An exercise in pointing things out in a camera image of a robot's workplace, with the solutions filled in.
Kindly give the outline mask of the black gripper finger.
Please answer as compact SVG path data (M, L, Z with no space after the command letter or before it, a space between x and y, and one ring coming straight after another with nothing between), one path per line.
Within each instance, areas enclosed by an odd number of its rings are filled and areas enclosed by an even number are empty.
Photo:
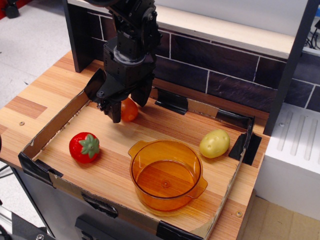
M107 115L112 119L113 123L119 123L121 121L121 101L109 100L108 101L108 113Z
M148 101L152 90L153 80L153 74L145 77L137 83L136 88L131 92L131 99L140 107L144 107Z

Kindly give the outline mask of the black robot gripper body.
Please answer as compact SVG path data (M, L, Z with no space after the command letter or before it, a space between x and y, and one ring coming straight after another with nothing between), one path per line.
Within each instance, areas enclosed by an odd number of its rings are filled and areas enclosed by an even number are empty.
M100 110L108 111L109 100L122 101L131 95L139 81L154 75L156 60L153 52L130 59L117 49L116 39L107 41L103 45L104 83L96 94Z

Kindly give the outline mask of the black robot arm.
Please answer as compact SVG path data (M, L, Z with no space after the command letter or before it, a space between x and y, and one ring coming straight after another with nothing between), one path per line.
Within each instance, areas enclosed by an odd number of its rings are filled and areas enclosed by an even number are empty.
M153 0L90 0L112 14L116 37L103 46L103 68L84 91L114 123L121 121L121 104L127 97L144 107L150 96L157 57L154 50L162 34Z

